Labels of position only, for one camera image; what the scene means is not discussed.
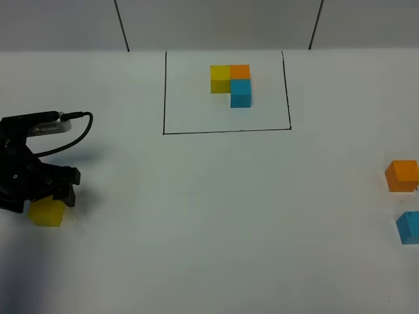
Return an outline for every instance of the cube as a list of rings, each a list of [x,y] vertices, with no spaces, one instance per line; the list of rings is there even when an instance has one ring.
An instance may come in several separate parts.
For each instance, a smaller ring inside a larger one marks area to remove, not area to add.
[[[51,195],[31,203],[27,215],[37,226],[59,227],[64,209],[65,203],[54,200]]]
[[[416,160],[393,160],[386,170],[390,192],[413,192],[419,185],[419,167]]]
[[[227,94],[230,92],[230,66],[211,66],[211,94]]]
[[[250,108],[251,84],[250,80],[231,80],[230,108]]]
[[[250,79],[250,66],[248,64],[230,65],[230,79],[249,80]]]
[[[406,211],[397,219],[402,244],[419,244],[419,211]]]

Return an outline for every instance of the white tabletop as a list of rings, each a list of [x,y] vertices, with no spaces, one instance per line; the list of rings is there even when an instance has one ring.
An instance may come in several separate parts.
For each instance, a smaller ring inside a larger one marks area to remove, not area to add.
[[[0,312],[416,313],[384,170],[419,159],[419,50],[284,55],[292,130],[163,135],[164,52],[0,54],[1,116],[95,119],[43,158],[82,173],[60,229],[0,211]]]

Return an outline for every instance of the white wall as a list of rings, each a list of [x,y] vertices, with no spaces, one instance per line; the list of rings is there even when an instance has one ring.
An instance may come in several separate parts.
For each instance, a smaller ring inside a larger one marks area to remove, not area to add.
[[[325,0],[312,48],[419,46],[419,1]]]
[[[132,50],[307,49],[320,0],[118,0]]]
[[[126,50],[113,0],[3,0],[0,50]]]

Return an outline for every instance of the black wire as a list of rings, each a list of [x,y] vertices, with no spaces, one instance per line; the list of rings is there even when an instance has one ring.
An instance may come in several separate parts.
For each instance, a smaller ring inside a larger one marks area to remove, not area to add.
[[[84,139],[87,135],[87,133],[89,133],[90,128],[92,127],[92,123],[93,123],[93,114],[92,113],[82,113],[81,116],[89,116],[89,123],[87,124],[87,127],[85,129],[85,131],[82,133],[82,135],[80,135],[77,139],[75,139],[74,141],[72,141],[71,143],[68,143],[64,146],[52,149],[52,150],[48,150],[46,152],[39,152],[37,154],[34,154],[35,157],[45,157],[45,156],[49,156],[52,154],[56,154],[57,152],[62,152],[63,150],[66,150],[67,148],[73,147],[74,145],[78,144],[81,142],[82,139]]]

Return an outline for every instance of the drawn rectangle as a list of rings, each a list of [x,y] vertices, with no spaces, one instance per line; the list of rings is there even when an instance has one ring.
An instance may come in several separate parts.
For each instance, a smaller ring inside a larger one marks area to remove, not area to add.
[[[211,65],[249,64],[251,108],[230,108],[230,94],[211,94]],[[279,50],[168,52],[164,133],[290,130]]]

